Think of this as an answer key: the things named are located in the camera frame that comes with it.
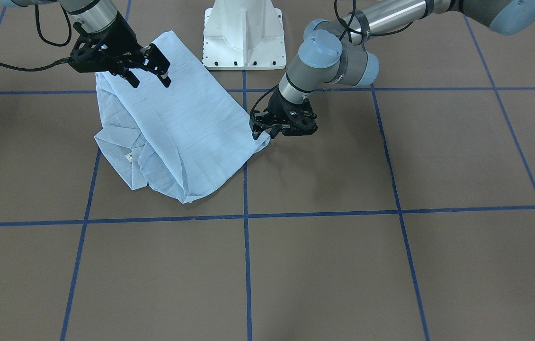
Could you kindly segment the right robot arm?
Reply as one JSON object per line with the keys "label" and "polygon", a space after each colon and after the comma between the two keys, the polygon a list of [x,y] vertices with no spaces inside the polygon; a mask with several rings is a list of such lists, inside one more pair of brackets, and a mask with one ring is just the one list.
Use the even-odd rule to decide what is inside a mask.
{"label": "right robot arm", "polygon": [[109,72],[127,80],[137,88],[140,80],[132,69],[151,72],[164,87],[171,84],[168,77],[170,62],[155,44],[142,47],[129,24],[111,0],[60,0],[66,14],[73,19],[79,33],[69,58],[31,68],[44,71],[67,63],[79,73]]}

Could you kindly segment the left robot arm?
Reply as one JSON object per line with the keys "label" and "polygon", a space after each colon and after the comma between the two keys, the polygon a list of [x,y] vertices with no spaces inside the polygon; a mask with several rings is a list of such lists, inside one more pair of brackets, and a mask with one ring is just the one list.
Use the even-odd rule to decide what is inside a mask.
{"label": "left robot arm", "polygon": [[266,92],[267,107],[250,110],[252,138],[306,136],[317,132],[309,96],[322,84],[368,87],[376,80],[380,62],[360,45],[404,32],[432,15],[458,12],[490,31],[509,36],[535,22],[535,0],[383,0],[356,6],[345,17],[334,7],[335,20],[317,18],[280,82]]}

